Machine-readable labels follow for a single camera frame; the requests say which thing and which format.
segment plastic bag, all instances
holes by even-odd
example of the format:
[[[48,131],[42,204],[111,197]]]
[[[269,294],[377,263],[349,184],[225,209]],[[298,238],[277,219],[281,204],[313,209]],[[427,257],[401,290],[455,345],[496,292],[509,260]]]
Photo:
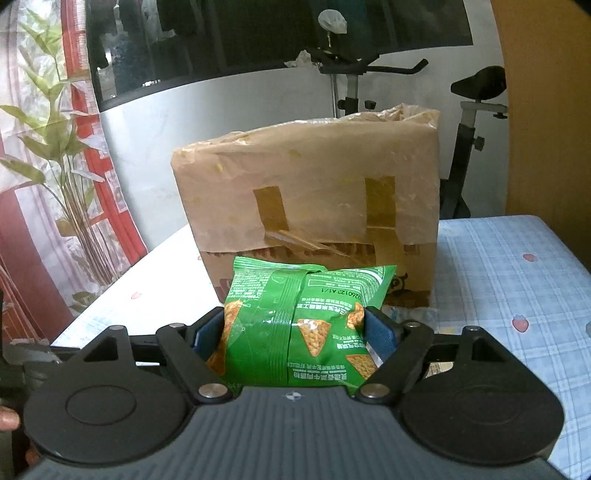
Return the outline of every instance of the plastic bag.
[[[302,50],[295,60],[285,61],[286,67],[313,67],[312,56],[306,51]]]
[[[358,388],[376,370],[363,342],[364,307],[381,307],[395,267],[328,271],[236,257],[225,324],[207,364],[234,390]]]
[[[341,35],[347,33],[347,21],[338,10],[323,10],[318,15],[318,23],[326,31]]]

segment window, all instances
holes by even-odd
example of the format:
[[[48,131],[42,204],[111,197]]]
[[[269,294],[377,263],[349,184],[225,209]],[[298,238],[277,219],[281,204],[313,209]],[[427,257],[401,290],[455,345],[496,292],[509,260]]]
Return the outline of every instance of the window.
[[[326,44],[316,19],[339,10],[339,47],[361,58],[471,45],[462,0],[87,0],[93,82],[101,110],[199,80],[284,67]]]

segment exercise bike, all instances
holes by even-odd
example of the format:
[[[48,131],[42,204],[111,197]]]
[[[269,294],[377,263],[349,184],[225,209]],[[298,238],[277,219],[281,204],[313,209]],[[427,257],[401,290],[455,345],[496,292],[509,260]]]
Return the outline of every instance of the exercise bike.
[[[457,126],[456,146],[453,150],[449,178],[442,179],[439,190],[439,218],[470,218],[470,209],[462,198],[468,163],[472,147],[478,151],[484,148],[484,138],[476,137],[476,113],[494,112],[494,117],[506,119],[509,111],[506,105],[486,103],[498,97],[507,88],[505,69],[499,66],[486,67],[473,76],[452,83],[452,93],[472,101],[460,102],[462,118]]]
[[[333,95],[333,114],[339,117],[340,111],[345,115],[359,112],[359,76],[367,72],[396,73],[414,75],[422,71],[429,62],[419,61],[414,67],[406,69],[387,66],[370,66],[379,55],[356,60],[333,48],[331,35],[334,31],[322,25],[327,31],[328,48],[308,48],[311,59],[319,66],[320,73],[330,76]],[[336,86],[336,75],[347,76],[347,94],[339,99]],[[506,105],[486,103],[506,90],[505,69],[501,66],[486,67],[471,77],[452,83],[451,92],[471,101],[460,102],[462,118],[457,127],[456,145],[454,147],[452,166],[449,178],[441,179],[439,190],[439,218],[470,218],[471,212],[462,198],[462,190],[470,161],[472,148],[482,151],[485,144],[483,137],[476,137],[476,113],[478,111],[493,112],[495,118],[506,119],[509,111]],[[376,102],[365,100],[366,110],[374,110]]]

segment brown tape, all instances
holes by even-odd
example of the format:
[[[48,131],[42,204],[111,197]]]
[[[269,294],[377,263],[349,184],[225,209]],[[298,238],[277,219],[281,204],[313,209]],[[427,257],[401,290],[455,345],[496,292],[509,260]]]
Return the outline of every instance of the brown tape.
[[[288,231],[290,227],[287,223],[279,187],[264,187],[255,189],[253,192],[265,232]]]
[[[396,234],[396,180],[387,176],[365,179],[367,233],[375,248],[376,265],[404,266],[404,246]]]
[[[283,245],[292,250],[326,252],[355,260],[349,255],[319,242],[290,232],[283,198],[278,186],[253,190],[261,222],[265,228],[265,240],[271,245]]]
[[[404,246],[396,234],[396,192],[395,179],[391,176],[379,179],[365,179],[367,234],[375,250],[376,265],[392,265],[398,271],[404,266]],[[290,232],[285,207],[278,186],[253,190],[259,216],[265,229],[265,240],[269,246],[283,245],[294,251],[325,252],[359,264],[356,255],[350,255],[337,248],[313,241]]]

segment checkered tablecloth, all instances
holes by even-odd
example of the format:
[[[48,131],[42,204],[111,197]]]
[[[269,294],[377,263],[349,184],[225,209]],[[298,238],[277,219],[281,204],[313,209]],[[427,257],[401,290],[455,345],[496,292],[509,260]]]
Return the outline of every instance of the checkered tablecloth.
[[[587,480],[591,275],[561,240],[532,216],[443,220],[431,305],[435,330],[485,328],[552,389],[566,418],[550,462]]]
[[[550,461],[591,475],[591,275],[539,218],[439,224],[431,309],[435,330],[486,328],[560,398],[564,429]],[[187,225],[131,268],[55,341],[83,346],[109,325],[131,335],[194,323],[219,302]]]

